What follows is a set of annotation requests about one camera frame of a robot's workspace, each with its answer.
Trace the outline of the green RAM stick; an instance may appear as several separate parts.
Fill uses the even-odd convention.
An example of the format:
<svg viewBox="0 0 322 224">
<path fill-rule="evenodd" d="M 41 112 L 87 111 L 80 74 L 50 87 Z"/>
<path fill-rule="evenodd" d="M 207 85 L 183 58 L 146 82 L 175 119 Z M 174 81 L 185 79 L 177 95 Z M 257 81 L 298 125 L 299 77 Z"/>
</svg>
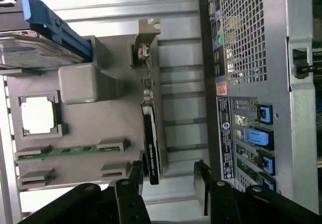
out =
<svg viewBox="0 0 322 224">
<path fill-rule="evenodd" d="M 70 148 L 47 148 L 45 150 L 35 151 L 34 153 L 22 153 L 16 157 L 17 161 L 31 161 L 31 160 L 44 160 L 54 157 L 67 157 L 67 156 L 79 156 L 88 154 L 100 154 L 100 153 L 113 153 L 121 152 L 121 148 L 118 146 L 102 147 L 97 146 L 77 146 Z"/>
</svg>

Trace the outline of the black label sticker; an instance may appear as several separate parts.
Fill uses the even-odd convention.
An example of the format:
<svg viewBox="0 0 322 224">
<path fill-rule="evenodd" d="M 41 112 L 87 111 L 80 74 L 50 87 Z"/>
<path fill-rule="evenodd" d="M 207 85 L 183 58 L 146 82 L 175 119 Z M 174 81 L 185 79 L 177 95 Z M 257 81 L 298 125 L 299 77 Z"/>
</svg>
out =
<svg viewBox="0 0 322 224">
<path fill-rule="evenodd" d="M 221 163 L 224 179 L 234 178 L 232 121 L 229 97 L 217 98 Z"/>
</svg>

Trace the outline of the silver CPU chip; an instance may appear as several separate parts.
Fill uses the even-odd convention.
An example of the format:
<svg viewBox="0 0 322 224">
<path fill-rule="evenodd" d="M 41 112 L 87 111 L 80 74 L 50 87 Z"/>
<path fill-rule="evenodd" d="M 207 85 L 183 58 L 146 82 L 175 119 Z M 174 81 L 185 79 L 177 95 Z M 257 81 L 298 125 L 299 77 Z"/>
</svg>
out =
<svg viewBox="0 0 322 224">
<path fill-rule="evenodd" d="M 26 134 L 50 133 L 55 126 L 53 103 L 47 97 L 28 97 L 21 104 L 23 130 Z"/>
</svg>

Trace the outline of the blue expansion slot latch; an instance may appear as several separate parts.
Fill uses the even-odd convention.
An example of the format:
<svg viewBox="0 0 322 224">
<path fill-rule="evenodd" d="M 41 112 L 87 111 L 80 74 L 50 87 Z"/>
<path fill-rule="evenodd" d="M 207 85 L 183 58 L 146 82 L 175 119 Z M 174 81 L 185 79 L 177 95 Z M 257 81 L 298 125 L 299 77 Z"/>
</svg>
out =
<svg viewBox="0 0 322 224">
<path fill-rule="evenodd" d="M 270 104 L 256 104 L 256 121 L 266 125 L 273 124 L 273 107 Z"/>
<path fill-rule="evenodd" d="M 269 151 L 274 150 L 274 131 L 257 127 L 245 127 L 243 135 L 244 142 L 255 144 Z"/>
<path fill-rule="evenodd" d="M 257 154 L 257 166 L 266 174 L 275 176 L 275 157 L 263 150 L 257 150 Z"/>
<path fill-rule="evenodd" d="M 259 172 L 262 185 L 276 192 L 276 181 L 271 176 L 265 174 L 264 172 Z"/>
</svg>

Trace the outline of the black and grey PC case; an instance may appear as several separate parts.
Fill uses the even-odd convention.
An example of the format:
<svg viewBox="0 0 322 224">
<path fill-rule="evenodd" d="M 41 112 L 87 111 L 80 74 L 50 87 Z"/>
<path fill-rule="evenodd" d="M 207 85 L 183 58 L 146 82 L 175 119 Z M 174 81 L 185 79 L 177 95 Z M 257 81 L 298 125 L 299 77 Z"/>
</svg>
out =
<svg viewBox="0 0 322 224">
<path fill-rule="evenodd" d="M 276 192 L 322 215 L 322 0 L 198 1 L 213 176 L 239 190 L 262 185 L 257 150 L 266 151 Z M 232 179 L 223 178 L 218 97 L 230 99 Z M 272 125 L 256 121 L 256 104 L 272 105 Z M 274 150 L 244 142 L 245 127 L 274 131 Z"/>
</svg>

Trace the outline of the hard disk with blue caddy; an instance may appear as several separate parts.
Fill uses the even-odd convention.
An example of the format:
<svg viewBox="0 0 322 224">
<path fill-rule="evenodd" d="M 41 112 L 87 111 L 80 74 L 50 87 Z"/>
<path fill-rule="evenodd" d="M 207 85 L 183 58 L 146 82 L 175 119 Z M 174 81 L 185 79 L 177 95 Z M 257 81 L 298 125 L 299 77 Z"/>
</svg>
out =
<svg viewBox="0 0 322 224">
<path fill-rule="evenodd" d="M 43 1 L 0 2 L 0 69 L 48 70 L 92 59 L 91 42 Z"/>
</svg>

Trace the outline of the grey plastic parts rack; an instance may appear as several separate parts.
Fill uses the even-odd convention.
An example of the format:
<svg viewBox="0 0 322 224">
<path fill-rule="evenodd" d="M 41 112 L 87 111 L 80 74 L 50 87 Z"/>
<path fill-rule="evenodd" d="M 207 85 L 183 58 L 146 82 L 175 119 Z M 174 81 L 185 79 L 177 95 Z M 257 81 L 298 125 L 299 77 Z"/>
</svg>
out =
<svg viewBox="0 0 322 224">
<path fill-rule="evenodd" d="M 135 36 L 89 40 L 94 50 L 91 63 L 45 71 L 26 69 L 6 79 L 20 190 L 107 183 L 128 177 L 134 161 L 142 160 L 147 165 L 141 110 L 141 79 L 146 76 L 146 68 L 131 67 Z M 162 159 L 165 137 L 157 37 L 150 52 L 161 178 L 167 164 Z M 28 97 L 47 97 L 53 103 L 55 126 L 50 133 L 26 134 L 23 130 L 21 104 Z M 22 153 L 50 147 L 93 145 L 118 146 L 121 152 L 16 160 Z"/>
</svg>

